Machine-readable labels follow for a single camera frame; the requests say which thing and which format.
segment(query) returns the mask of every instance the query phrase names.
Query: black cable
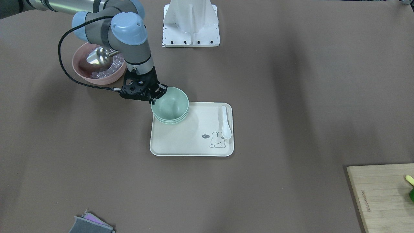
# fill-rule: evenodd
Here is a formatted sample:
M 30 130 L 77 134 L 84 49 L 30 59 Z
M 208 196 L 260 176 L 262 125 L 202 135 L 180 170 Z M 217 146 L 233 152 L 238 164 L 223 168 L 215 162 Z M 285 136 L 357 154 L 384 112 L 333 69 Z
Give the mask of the black cable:
M 74 78 L 72 78 L 72 77 L 71 77 L 71 76 L 67 73 L 67 71 L 66 71 L 65 67 L 63 66 L 62 56 L 61 56 L 61 54 L 60 54 L 60 47 L 62 46 L 62 42 L 63 42 L 63 40 L 65 39 L 65 37 L 66 37 L 67 35 L 69 35 L 71 32 L 73 32 L 73 31 L 75 31 L 75 30 L 78 30 L 79 28 L 82 28 L 82 27 L 84 27 L 84 26 L 86 26 L 86 25 L 88 25 L 88 24 L 91 24 L 91 23 L 93 23 L 93 22 L 96 22 L 96 21 L 99 21 L 99 20 L 102 20 L 102 19 L 112 19 L 112 18 L 113 18 L 113 16 L 102 16 L 102 17 L 99 17 L 99 18 L 96 18 L 96 19 L 92 19 L 92 20 L 89 20 L 89 21 L 87 21 L 87 22 L 85 22 L 85 23 L 83 23 L 83 24 L 81 24 L 81 25 L 79 25 L 79 26 L 77 26 L 77 27 L 72 28 L 71 30 L 69 30 L 69 31 L 67 31 L 65 34 L 63 34 L 63 36 L 62 36 L 62 38 L 60 39 L 59 44 L 58 44 L 58 56 L 59 56 L 59 63 L 60 63 L 60 66 L 61 66 L 61 68 L 62 68 L 63 72 L 65 72 L 66 76 L 67 76 L 70 80 L 72 80 L 73 82 L 75 82 L 75 83 L 77 83 L 77 84 L 80 84 L 80 85 L 83 85 L 83 86 L 86 86 L 86 87 L 92 87 L 92 88 L 96 88 L 96 89 L 104 89 L 104 90 L 109 90 L 109 91 L 119 92 L 118 90 L 114 90 L 114 87 L 99 87 L 99 86 L 89 85 L 89 84 L 86 84 L 86 83 L 81 83 L 81 82 L 79 82 L 79 81 L 75 80 Z

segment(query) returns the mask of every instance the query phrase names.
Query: white spoon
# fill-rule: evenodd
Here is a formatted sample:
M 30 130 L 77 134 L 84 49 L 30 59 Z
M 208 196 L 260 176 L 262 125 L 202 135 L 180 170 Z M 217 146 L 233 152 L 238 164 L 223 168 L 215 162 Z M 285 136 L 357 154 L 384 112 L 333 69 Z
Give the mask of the white spoon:
M 226 106 L 222 106 L 221 111 L 223 112 L 223 128 L 221 129 L 221 132 L 223 133 L 223 138 L 230 139 L 231 138 L 231 130 L 230 130 L 229 122 L 227 120 L 227 108 L 226 108 Z

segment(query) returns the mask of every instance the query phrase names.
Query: yellow object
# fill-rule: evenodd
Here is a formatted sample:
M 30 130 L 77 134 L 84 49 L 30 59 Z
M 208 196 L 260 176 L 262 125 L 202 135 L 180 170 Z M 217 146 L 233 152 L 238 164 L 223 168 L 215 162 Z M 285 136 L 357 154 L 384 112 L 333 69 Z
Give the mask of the yellow object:
M 414 186 L 414 178 L 412 178 L 410 175 L 406 175 L 406 176 L 405 176 L 405 179 L 406 179 L 408 182 L 410 182 L 410 184 L 411 184 L 412 186 Z

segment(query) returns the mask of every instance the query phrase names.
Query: white stand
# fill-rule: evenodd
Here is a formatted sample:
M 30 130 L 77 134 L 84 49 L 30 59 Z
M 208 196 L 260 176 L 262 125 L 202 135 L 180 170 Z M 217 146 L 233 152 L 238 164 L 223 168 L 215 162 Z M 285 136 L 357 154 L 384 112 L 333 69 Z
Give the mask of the white stand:
M 171 0 L 164 7 L 164 47 L 219 46 L 217 6 L 210 0 Z

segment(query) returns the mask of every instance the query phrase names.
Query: green bowl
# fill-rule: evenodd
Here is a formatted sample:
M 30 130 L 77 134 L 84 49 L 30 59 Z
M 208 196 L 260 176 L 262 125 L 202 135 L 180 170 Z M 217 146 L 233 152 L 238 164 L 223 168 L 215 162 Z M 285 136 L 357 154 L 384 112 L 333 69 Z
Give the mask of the green bowl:
M 411 192 L 408 194 L 412 201 L 414 201 L 414 188 L 411 190 Z
M 186 116 L 187 116 L 187 114 L 184 114 L 179 119 L 173 120 L 173 121 L 165 121 L 165 120 L 162 120 L 162 119 L 158 118 L 157 116 L 154 116 L 154 117 L 155 117 L 155 119 L 157 119 L 158 121 L 160 121 L 160 122 L 162 122 L 164 124 L 175 124 L 175 123 L 181 122 Z
M 151 105 L 152 113 L 160 122 L 174 124 L 182 121 L 188 113 L 188 97 L 176 87 L 168 87 L 167 93 Z

